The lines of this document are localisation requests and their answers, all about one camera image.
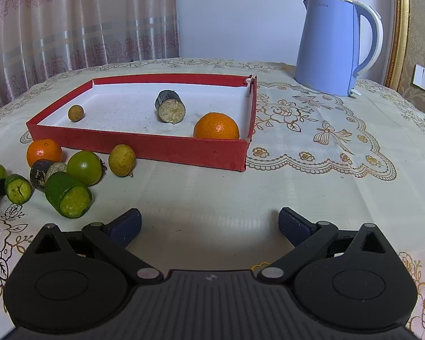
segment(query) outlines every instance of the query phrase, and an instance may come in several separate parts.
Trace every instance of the electric kettle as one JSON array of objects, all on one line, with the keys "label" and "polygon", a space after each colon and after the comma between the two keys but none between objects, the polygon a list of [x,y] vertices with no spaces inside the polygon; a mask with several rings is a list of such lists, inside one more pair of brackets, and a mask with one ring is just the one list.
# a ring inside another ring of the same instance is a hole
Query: electric kettle
[{"label": "electric kettle", "polygon": [[[299,46],[295,80],[330,95],[358,94],[358,75],[378,59],[383,46],[381,16],[370,6],[351,0],[304,0],[307,15]],[[372,27],[373,41],[359,65],[360,17]]]}]

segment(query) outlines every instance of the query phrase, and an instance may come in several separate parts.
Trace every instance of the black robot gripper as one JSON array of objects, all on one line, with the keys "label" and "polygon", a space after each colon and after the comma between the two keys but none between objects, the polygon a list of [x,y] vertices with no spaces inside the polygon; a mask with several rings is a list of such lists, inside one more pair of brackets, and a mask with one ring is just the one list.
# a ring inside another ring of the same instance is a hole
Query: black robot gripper
[{"label": "black robot gripper", "polygon": [[261,270],[171,270],[125,247],[131,209],[107,225],[45,225],[11,273],[7,340],[415,339],[416,286],[375,224],[342,231],[289,208],[280,231],[295,249]]}]

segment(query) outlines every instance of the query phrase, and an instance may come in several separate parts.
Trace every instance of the orange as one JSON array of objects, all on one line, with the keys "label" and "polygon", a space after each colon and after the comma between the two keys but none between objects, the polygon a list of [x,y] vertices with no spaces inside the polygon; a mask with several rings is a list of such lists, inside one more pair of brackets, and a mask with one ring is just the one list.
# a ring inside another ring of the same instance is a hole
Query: orange
[{"label": "orange", "polygon": [[36,161],[41,159],[61,162],[62,155],[63,151],[56,141],[52,139],[34,141],[27,149],[28,166],[32,167]]},{"label": "orange", "polygon": [[239,129],[229,116],[210,112],[195,124],[194,138],[239,139]]}]

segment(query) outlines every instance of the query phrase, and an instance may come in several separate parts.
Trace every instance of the mandarin orange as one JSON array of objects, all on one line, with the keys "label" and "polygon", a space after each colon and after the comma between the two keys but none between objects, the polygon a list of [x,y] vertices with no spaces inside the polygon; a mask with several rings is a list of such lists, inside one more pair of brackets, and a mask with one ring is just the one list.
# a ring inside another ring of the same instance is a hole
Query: mandarin orange
[{"label": "mandarin orange", "polygon": [[34,141],[27,148],[27,162],[30,167],[32,167],[36,161],[41,159],[61,162],[62,156],[63,151],[61,150],[61,147],[52,139]]},{"label": "mandarin orange", "polygon": [[194,138],[239,139],[239,128],[229,116],[210,112],[195,124]]}]

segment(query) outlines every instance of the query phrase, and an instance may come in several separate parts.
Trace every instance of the pink curtain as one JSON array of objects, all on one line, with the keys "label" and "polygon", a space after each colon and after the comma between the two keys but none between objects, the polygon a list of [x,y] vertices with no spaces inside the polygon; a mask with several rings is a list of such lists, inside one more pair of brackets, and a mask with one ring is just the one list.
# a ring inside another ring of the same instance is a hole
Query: pink curtain
[{"label": "pink curtain", "polygon": [[64,71],[178,55],[175,0],[0,0],[0,107]]}]

